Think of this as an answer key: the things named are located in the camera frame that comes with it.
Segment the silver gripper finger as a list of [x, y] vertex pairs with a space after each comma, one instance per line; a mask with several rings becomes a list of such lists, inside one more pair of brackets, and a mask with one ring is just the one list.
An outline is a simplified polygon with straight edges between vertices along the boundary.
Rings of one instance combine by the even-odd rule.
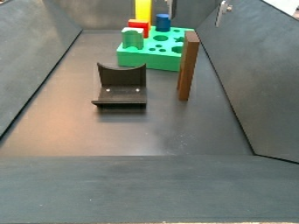
[[217, 16], [217, 22], [215, 22], [215, 26], [219, 27], [221, 26], [221, 20], [223, 15], [227, 12], [233, 11], [233, 4], [230, 3], [231, 0], [223, 0], [219, 4], [219, 11], [218, 11], [218, 16]]
[[174, 0], [165, 0], [169, 7], [169, 18], [174, 18]]

